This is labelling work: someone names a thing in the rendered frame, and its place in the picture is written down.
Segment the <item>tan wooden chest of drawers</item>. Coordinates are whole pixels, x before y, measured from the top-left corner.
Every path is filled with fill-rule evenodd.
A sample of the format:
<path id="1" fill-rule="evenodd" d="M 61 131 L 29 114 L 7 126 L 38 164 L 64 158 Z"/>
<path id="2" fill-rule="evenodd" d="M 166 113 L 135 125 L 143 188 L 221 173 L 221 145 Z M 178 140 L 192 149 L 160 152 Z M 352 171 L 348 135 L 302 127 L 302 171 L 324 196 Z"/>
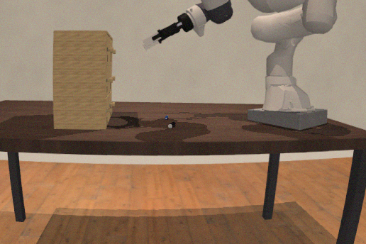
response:
<path id="1" fill-rule="evenodd" d="M 54 30 L 54 129 L 106 130 L 107 35 L 107 30 Z"/>

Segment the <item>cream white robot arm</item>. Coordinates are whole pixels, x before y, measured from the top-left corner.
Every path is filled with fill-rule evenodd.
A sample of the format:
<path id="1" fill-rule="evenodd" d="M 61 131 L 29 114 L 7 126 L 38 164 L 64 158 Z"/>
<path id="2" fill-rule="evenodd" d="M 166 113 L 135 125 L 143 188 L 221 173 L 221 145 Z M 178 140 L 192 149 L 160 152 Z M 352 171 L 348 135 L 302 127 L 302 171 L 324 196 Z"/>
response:
<path id="1" fill-rule="evenodd" d="M 255 39 L 276 43 L 274 52 L 267 57 L 265 102 L 262 109 L 315 111 L 314 106 L 310 105 L 308 94 L 296 85 L 296 78 L 292 77 L 293 56 L 298 43 L 305 36 L 324 34 L 333 28 L 338 18 L 337 0 L 248 1 L 262 13 L 277 12 L 269 16 L 258 16 L 251 24 L 251 33 Z M 287 11 L 301 4 L 301 8 Z M 201 0 L 200 4 L 195 4 L 186 12 L 199 37 L 204 35 L 204 26 L 208 20 L 221 24 L 233 15 L 231 0 Z"/>

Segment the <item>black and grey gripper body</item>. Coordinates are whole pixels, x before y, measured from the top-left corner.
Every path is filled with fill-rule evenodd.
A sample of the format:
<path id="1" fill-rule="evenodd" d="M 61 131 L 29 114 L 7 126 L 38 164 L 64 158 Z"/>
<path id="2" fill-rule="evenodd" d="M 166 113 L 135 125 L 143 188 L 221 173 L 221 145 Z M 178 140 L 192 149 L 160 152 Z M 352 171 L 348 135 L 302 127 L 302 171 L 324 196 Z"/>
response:
<path id="1" fill-rule="evenodd" d="M 183 30 L 185 32 L 188 32 L 190 30 L 192 30 L 194 28 L 194 25 L 192 23 L 192 20 L 190 19 L 190 17 L 186 14 L 186 13 L 183 13 L 181 15 L 179 15 L 177 17 L 177 20 L 178 21 L 181 21 L 182 25 L 183 25 Z"/>

